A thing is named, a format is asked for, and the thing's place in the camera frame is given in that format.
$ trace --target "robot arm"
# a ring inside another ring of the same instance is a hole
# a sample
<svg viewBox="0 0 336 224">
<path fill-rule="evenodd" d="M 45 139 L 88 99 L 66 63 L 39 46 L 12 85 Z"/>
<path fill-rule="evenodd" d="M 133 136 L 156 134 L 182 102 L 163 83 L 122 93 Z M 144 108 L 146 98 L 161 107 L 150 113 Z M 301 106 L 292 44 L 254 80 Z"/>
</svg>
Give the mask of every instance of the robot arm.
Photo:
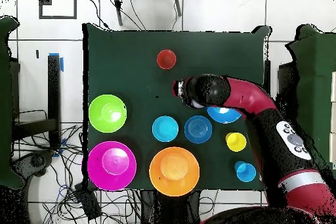
<svg viewBox="0 0 336 224">
<path fill-rule="evenodd" d="M 173 94 L 190 108 L 227 107 L 243 114 L 269 206 L 289 206 L 335 219 L 333 194 L 303 140 L 262 87 L 241 79 L 202 74 L 175 81 Z"/>
</svg>

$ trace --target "white control panel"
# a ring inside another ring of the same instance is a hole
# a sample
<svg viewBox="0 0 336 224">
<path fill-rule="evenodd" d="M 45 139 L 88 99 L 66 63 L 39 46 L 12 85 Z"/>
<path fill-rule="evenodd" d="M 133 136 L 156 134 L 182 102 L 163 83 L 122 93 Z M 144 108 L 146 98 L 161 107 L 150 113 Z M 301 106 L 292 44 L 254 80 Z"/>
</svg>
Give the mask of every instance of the white control panel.
<svg viewBox="0 0 336 224">
<path fill-rule="evenodd" d="M 304 160 L 312 159 L 303 144 L 303 140 L 295 133 L 289 123 L 285 121 L 278 122 L 276 130 L 292 154 Z"/>
</svg>

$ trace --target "red bowl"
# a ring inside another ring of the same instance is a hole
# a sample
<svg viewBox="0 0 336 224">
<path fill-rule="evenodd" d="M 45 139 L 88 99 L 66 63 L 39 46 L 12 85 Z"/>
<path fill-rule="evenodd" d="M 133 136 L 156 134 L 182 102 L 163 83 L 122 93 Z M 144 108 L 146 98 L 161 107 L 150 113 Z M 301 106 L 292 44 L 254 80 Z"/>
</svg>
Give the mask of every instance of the red bowl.
<svg viewBox="0 0 336 224">
<path fill-rule="evenodd" d="M 175 62 L 176 56 L 171 50 L 162 50 L 157 56 L 157 64 L 164 70 L 172 68 Z"/>
</svg>

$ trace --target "light blue bowl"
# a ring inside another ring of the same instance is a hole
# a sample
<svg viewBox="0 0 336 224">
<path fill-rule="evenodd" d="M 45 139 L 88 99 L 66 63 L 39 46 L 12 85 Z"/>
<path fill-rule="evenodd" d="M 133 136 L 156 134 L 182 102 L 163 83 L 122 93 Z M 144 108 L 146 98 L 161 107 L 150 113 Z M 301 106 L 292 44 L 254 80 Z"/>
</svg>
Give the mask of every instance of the light blue bowl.
<svg viewBox="0 0 336 224">
<path fill-rule="evenodd" d="M 221 107 L 208 107 L 207 113 L 219 123 L 233 123 L 241 116 L 241 114 L 234 109 Z"/>
<path fill-rule="evenodd" d="M 204 116 L 192 116 L 184 125 L 186 138 L 195 144 L 208 141 L 212 132 L 211 122 Z"/>
<path fill-rule="evenodd" d="M 179 125 L 169 116 L 161 116 L 155 120 L 152 126 L 154 137 L 160 142 L 174 140 L 179 132 Z"/>
<path fill-rule="evenodd" d="M 234 164 L 234 169 L 236 170 L 238 179 L 244 183 L 252 181 L 257 174 L 252 164 L 242 161 L 236 162 L 236 164 Z"/>
</svg>

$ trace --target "plastic bowl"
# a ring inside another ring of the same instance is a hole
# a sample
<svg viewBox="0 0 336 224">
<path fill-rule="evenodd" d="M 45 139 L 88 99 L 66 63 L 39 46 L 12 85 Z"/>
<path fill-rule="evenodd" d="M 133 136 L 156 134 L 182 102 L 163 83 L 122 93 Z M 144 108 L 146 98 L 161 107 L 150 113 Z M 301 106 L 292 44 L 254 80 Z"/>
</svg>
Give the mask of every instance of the plastic bowl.
<svg viewBox="0 0 336 224">
<path fill-rule="evenodd" d="M 254 180 L 257 172 L 252 164 L 248 164 L 246 162 L 236 162 L 234 165 L 234 169 L 236 170 L 237 177 L 240 181 L 244 183 L 248 183 Z"/>
<path fill-rule="evenodd" d="M 208 107 L 207 113 L 213 120 L 219 123 L 233 123 L 242 116 L 234 109 L 222 107 Z"/>
<path fill-rule="evenodd" d="M 91 125 L 103 133 L 111 133 L 120 129 L 126 117 L 126 106 L 115 95 L 101 95 L 95 98 L 89 107 Z"/>
<path fill-rule="evenodd" d="M 157 56 L 157 64 L 164 70 L 172 68 L 175 62 L 176 56 L 171 50 L 162 50 Z"/>
<path fill-rule="evenodd" d="M 131 183 L 137 171 L 132 151 L 123 143 L 106 141 L 89 153 L 87 172 L 90 180 L 100 189 L 115 191 Z"/>
<path fill-rule="evenodd" d="M 160 193 L 182 196 L 195 188 L 200 178 L 200 166 L 188 150 L 169 147 L 154 156 L 149 174 L 150 181 Z"/>
<path fill-rule="evenodd" d="M 179 125 L 169 116 L 158 117 L 152 126 L 152 133 L 160 142 L 170 142 L 174 140 L 178 132 Z"/>
<path fill-rule="evenodd" d="M 208 141 L 212 132 L 211 122 L 204 116 L 192 116 L 184 125 L 186 138 L 195 144 Z"/>
</svg>

